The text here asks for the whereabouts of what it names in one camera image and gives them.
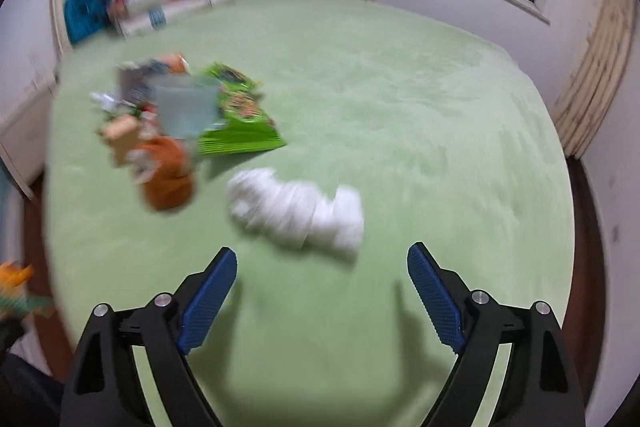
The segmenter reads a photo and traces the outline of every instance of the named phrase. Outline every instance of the brown plush toy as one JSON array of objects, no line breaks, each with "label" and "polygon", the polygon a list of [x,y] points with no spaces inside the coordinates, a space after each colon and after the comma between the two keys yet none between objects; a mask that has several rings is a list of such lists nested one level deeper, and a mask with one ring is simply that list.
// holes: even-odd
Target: brown plush toy
[{"label": "brown plush toy", "polygon": [[193,174],[187,153],[174,139],[155,136],[127,154],[136,168],[146,201],[156,210],[185,204],[193,194]]}]

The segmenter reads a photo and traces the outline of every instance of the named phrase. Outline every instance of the green bed sheet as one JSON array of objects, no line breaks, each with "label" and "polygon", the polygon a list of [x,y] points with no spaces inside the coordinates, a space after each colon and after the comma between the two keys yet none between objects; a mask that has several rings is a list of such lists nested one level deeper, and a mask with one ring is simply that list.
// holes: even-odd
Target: green bed sheet
[{"label": "green bed sheet", "polygon": [[[94,130],[94,90],[124,60],[182,51],[261,80],[289,143],[198,166],[197,194],[146,208]],[[244,235],[225,183],[271,166],[333,194],[362,194],[355,263]],[[144,305],[207,266],[222,246],[238,279],[188,362],[226,427],[418,426],[455,361],[406,271],[423,241],[441,266],[503,303],[548,301],[564,316],[573,263],[564,156],[529,78],[498,46],[433,20],[357,0],[236,0],[127,41],[99,34],[64,57],[47,179],[50,268],[77,342],[92,308]],[[500,348],[475,425],[487,425]],[[156,425],[168,420],[136,351]]]}]

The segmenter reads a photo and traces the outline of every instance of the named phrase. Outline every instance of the mattress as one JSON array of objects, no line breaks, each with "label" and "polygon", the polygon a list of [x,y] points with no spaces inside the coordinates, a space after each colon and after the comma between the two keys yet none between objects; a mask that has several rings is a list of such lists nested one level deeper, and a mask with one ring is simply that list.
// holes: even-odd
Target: mattress
[{"label": "mattress", "polygon": [[[95,136],[90,93],[124,60],[183,52],[263,83],[288,145],[205,158],[194,201],[153,213]],[[238,279],[190,367],[226,427],[418,426],[455,362],[407,276],[422,241],[442,267],[498,302],[545,299],[562,321],[574,227],[564,156],[530,79],[498,46],[358,0],[236,0],[127,41],[97,34],[65,55],[47,166],[49,263],[77,342],[92,308],[146,304],[222,246]],[[270,166],[333,196],[361,192],[364,243],[340,255],[286,250],[228,217],[225,183]],[[475,425],[487,425],[498,360]],[[156,425],[168,425],[143,353]]]}]

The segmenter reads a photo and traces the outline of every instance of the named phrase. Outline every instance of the green snack bag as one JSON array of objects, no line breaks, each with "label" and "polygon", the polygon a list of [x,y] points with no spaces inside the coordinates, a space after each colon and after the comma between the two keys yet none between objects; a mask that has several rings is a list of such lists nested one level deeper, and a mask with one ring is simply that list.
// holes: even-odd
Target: green snack bag
[{"label": "green snack bag", "polygon": [[198,153],[233,154],[270,151],[286,145],[273,120],[255,100],[258,83],[224,64],[215,64],[206,74],[220,81],[220,119],[198,141]]}]

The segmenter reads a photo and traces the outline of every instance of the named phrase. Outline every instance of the silver bolt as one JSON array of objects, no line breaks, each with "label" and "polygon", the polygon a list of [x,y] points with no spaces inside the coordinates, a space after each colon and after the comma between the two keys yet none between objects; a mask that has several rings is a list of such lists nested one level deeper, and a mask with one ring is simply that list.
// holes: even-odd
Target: silver bolt
[{"label": "silver bolt", "polygon": [[94,308],[94,315],[96,317],[104,317],[109,311],[109,307],[106,304],[98,304]]},{"label": "silver bolt", "polygon": [[538,310],[538,313],[542,315],[548,315],[551,311],[551,307],[543,301],[536,302],[536,309]]},{"label": "silver bolt", "polygon": [[168,306],[170,302],[171,302],[171,295],[169,295],[168,293],[161,293],[160,295],[157,295],[156,298],[154,299],[154,304],[159,308],[164,308],[165,306]]},{"label": "silver bolt", "polygon": [[478,304],[487,304],[487,302],[489,302],[489,295],[484,293],[482,290],[473,292],[471,294],[471,298]]}]

